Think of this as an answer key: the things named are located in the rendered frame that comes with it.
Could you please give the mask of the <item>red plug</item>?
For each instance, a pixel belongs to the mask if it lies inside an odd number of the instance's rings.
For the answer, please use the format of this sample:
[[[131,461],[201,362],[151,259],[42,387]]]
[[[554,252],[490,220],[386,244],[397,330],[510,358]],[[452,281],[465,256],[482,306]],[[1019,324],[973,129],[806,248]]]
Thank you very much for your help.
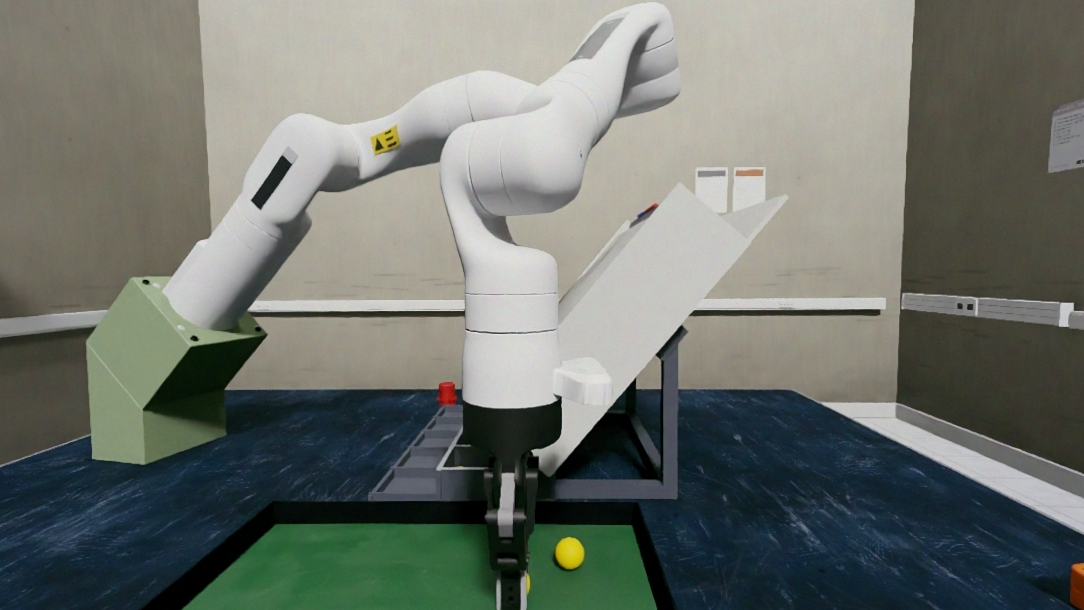
[[[457,395],[455,395],[455,384],[454,382],[440,382],[439,384],[439,405],[454,405],[456,404]]]

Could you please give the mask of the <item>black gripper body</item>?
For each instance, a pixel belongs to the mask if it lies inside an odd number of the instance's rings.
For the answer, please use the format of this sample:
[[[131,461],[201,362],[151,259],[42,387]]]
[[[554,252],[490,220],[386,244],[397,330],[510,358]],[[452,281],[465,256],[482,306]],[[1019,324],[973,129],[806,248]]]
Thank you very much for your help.
[[[560,438],[562,398],[528,408],[482,407],[462,398],[462,413],[465,441],[494,455],[496,508],[500,506],[502,473],[515,473],[515,508],[525,508],[526,511],[529,452],[549,447]]]

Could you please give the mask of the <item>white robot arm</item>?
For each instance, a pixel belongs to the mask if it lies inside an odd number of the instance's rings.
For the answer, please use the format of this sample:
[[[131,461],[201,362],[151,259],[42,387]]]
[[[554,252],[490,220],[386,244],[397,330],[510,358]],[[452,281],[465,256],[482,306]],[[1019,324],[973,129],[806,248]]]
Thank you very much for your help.
[[[363,124],[292,115],[264,142],[210,238],[162,293],[192,324],[232,329],[309,232],[306,209],[319,191],[440,163],[465,278],[463,400],[490,408],[562,397],[609,405],[612,378],[596,359],[562,361],[555,259],[517,245],[506,216],[546,215],[573,202],[589,152],[614,119],[659,109],[680,91],[673,22],[650,2],[601,20],[539,86],[473,72]]]

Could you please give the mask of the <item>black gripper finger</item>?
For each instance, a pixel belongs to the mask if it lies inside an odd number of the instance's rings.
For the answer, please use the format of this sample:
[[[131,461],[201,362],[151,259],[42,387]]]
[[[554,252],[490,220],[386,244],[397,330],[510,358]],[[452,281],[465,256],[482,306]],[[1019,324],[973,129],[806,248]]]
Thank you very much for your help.
[[[491,570],[496,571],[496,610],[526,610],[527,607],[528,536],[534,531],[537,489],[538,469],[527,469],[525,514],[525,508],[515,508],[515,473],[502,473],[500,506],[496,508],[493,468],[485,468],[485,522]]]
[[[494,464],[494,456],[489,456],[488,468],[493,468],[493,464]],[[539,476],[539,456],[533,456],[532,451],[529,452],[529,468],[538,468],[538,476]],[[527,507],[525,514],[527,514]],[[527,574],[529,576],[529,564],[527,566]]]

